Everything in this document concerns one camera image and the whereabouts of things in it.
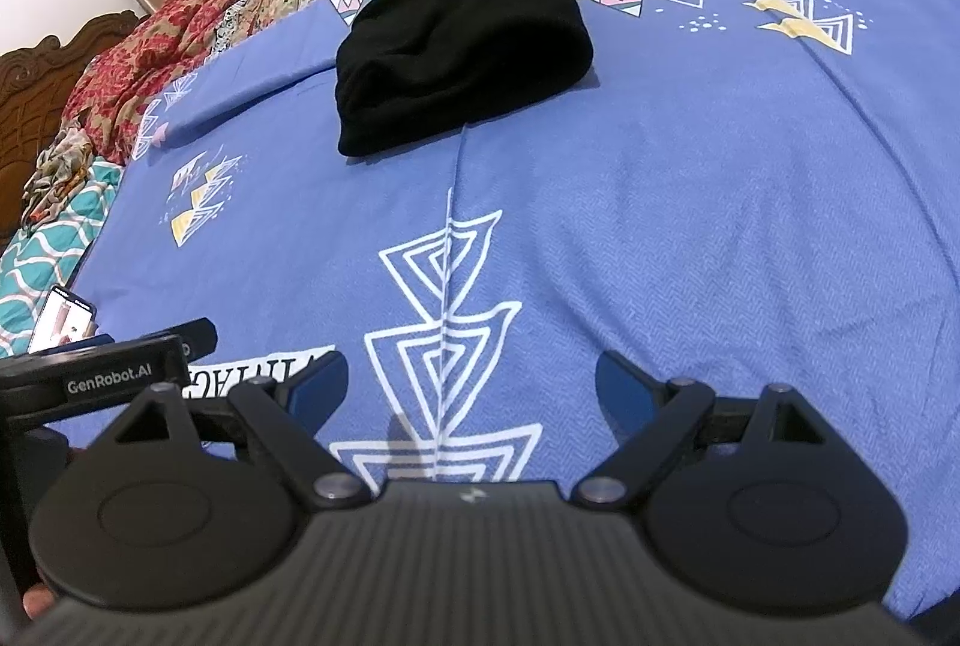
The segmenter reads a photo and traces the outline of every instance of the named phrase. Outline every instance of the wooden headboard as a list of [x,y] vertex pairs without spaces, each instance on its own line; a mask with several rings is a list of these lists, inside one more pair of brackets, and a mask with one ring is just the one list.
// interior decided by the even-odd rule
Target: wooden headboard
[[40,150],[61,126],[61,112],[86,65],[126,38],[140,21],[132,11],[104,14],[61,47],[47,37],[32,49],[0,56],[0,253],[20,226],[23,186]]

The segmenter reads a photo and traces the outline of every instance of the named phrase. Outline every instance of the folded black fabric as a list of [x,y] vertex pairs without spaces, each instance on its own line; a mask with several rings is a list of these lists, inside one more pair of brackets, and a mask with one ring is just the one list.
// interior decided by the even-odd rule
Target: folded black fabric
[[371,0],[337,51],[339,150],[506,115],[565,91],[592,60],[575,0]]

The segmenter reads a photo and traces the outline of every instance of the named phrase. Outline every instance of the smartphone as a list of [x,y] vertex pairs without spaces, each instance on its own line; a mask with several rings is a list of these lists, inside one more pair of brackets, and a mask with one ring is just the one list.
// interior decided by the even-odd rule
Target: smartphone
[[53,286],[43,301],[27,353],[70,345],[93,336],[97,310],[63,286]]

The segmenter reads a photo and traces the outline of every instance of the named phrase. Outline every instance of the blue bedsheet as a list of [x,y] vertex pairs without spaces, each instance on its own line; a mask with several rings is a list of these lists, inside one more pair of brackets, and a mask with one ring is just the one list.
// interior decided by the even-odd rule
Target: blue bedsheet
[[[346,160],[320,0],[157,98],[74,289],[117,339],[209,316],[195,395],[328,346],[368,481],[577,480],[613,348],[792,382],[908,514],[888,597],[960,585],[958,0],[580,0],[576,88]],[[89,440],[106,416],[68,424]]]

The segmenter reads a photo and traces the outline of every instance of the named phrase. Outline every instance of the silver bolt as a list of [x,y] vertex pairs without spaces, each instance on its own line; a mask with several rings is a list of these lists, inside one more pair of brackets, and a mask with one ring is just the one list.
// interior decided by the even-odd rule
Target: silver bolt
[[360,478],[349,473],[327,473],[313,481],[313,491],[325,500],[347,500],[363,488]]
[[587,502],[597,503],[597,505],[607,505],[622,500],[627,493],[627,488],[616,478],[607,478],[606,476],[597,476],[596,478],[587,478],[580,484],[580,496]]

